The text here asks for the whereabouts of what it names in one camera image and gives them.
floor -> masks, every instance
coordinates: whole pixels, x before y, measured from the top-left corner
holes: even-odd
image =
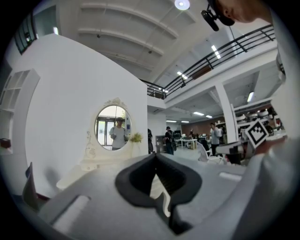
[[[186,158],[195,161],[198,161],[198,158],[200,157],[200,153],[198,152],[198,149],[191,150],[182,147],[177,147],[177,150],[174,152],[174,155],[180,158]]]

person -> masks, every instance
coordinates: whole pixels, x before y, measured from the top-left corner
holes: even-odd
[[[172,141],[174,141],[173,132],[170,127],[167,127],[166,130],[167,131],[165,133],[165,147],[166,147],[167,153],[174,155],[174,150],[172,147]]]
[[[112,150],[118,150],[122,148],[125,145],[125,128],[122,127],[123,119],[122,118],[117,118],[117,125],[112,127],[111,130],[109,131],[109,135],[113,139],[112,141]]]
[[[148,153],[153,152],[153,144],[152,144],[152,133],[151,130],[148,129]]]
[[[211,152],[212,155],[216,155],[216,148],[220,144],[219,141],[219,134],[218,131],[219,129],[216,127],[216,125],[212,122],[210,123],[210,128],[211,128]]]
[[[272,106],[280,114],[283,124],[288,123],[285,124],[288,136],[300,137],[297,123],[289,121],[300,117],[299,111],[292,110],[297,104],[294,100],[300,98],[300,51],[285,24],[262,0],[208,0],[208,3],[224,25],[231,26],[234,22],[250,23],[257,18],[273,25],[278,46],[276,63],[278,66],[280,62],[283,64],[284,70],[278,70],[282,73],[281,80],[284,83],[273,98]],[[282,107],[283,99],[288,108]]]

balcony railing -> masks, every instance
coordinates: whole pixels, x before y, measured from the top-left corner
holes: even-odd
[[[215,69],[224,62],[251,51],[252,49],[275,40],[275,33],[272,25],[268,25],[252,32],[249,32],[233,41],[219,47],[216,51],[208,54],[198,62],[185,70],[165,87],[148,82],[149,92],[155,88],[155,94],[162,94],[164,98],[174,93],[176,90],[185,87],[189,82]]]

